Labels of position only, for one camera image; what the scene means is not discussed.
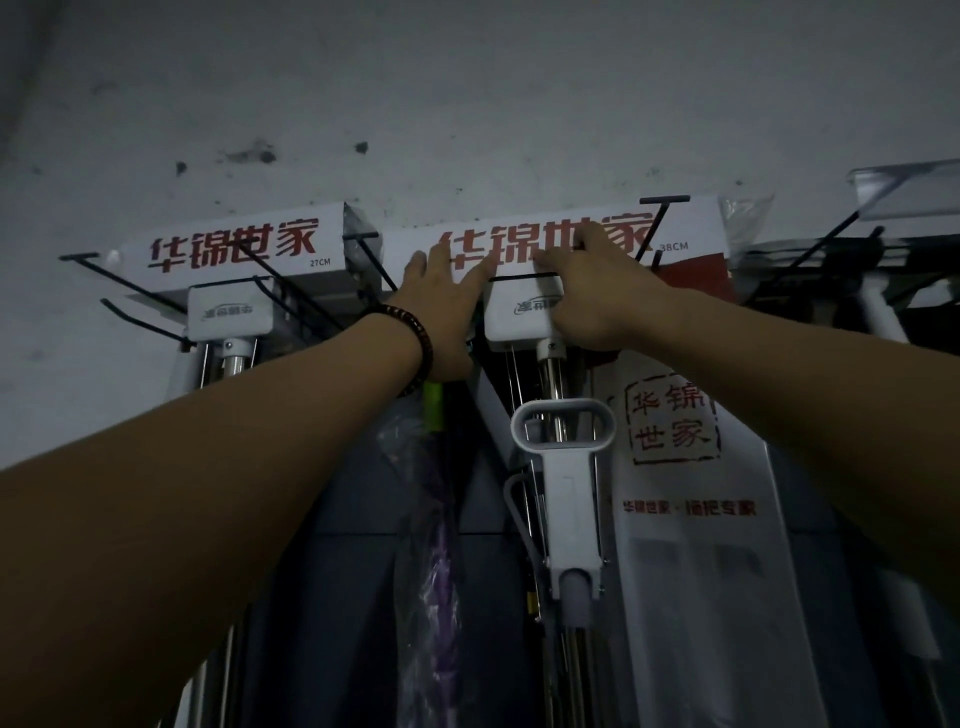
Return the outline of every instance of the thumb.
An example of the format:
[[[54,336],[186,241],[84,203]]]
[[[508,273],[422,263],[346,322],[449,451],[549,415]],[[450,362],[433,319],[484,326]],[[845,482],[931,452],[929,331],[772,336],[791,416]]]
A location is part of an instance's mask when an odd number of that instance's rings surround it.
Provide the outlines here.
[[[548,251],[535,250],[534,262],[546,273],[557,273],[562,278],[570,266],[572,253],[566,248],[551,248]]]

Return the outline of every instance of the person's right hand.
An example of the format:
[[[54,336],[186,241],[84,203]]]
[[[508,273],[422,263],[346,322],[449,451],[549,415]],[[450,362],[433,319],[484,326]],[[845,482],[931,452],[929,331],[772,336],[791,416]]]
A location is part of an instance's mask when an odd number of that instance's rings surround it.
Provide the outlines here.
[[[674,289],[613,244],[599,223],[578,226],[574,240],[584,249],[534,253],[539,269],[559,274],[564,282],[553,323],[566,341],[584,349],[635,347],[645,322],[661,315],[667,305],[661,302]]]

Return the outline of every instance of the dark bracelet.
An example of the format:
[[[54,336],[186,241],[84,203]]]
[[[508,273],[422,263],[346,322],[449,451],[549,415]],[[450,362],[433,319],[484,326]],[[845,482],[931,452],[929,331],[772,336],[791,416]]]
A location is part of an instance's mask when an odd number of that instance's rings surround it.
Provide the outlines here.
[[[430,370],[433,369],[433,344],[430,343],[430,336],[418,318],[403,308],[397,308],[395,305],[389,305],[388,303],[378,303],[365,311],[364,316],[370,313],[382,313],[384,316],[397,319],[406,324],[407,327],[417,335],[417,340],[420,341],[420,349],[423,352],[423,358],[420,360],[420,368],[417,369],[414,378],[403,388],[400,396],[406,397],[409,394],[413,394],[421,388],[426,378],[430,376]]]

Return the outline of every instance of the finger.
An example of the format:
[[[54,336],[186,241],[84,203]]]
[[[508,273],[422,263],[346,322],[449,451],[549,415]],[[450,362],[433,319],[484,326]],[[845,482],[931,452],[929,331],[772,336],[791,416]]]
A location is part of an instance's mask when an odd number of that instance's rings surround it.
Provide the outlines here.
[[[422,278],[424,270],[426,270],[426,253],[416,251],[410,256],[410,262],[407,263],[407,267],[403,269],[403,282],[406,283],[410,280]]]
[[[534,262],[542,271],[559,273],[562,278],[570,266],[572,255],[573,253],[566,248],[551,248],[548,251],[536,250],[534,251]]]
[[[602,255],[620,250],[610,240],[604,227],[594,222],[582,223],[573,229],[573,247]]]
[[[464,276],[464,279],[460,281],[460,285],[464,286],[474,301],[480,298],[483,287],[487,285],[487,281],[493,278],[493,275],[496,273],[496,266],[500,262],[499,258],[500,256],[496,253],[488,254],[487,257],[475,265],[473,269]]]
[[[452,278],[450,274],[450,241],[441,240],[430,249],[430,258],[426,262],[426,272]]]

